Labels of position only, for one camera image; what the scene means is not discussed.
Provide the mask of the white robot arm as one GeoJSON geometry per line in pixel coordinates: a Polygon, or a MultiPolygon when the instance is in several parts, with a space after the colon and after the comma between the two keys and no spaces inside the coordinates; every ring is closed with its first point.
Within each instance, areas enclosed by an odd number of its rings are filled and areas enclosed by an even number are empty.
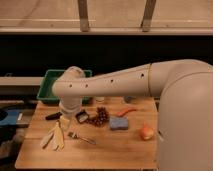
{"type": "Polygon", "coordinates": [[[213,65],[173,60],[89,78],[70,67],[52,91],[67,117],[80,111],[82,97],[158,97],[158,171],[213,171],[213,65]]]}

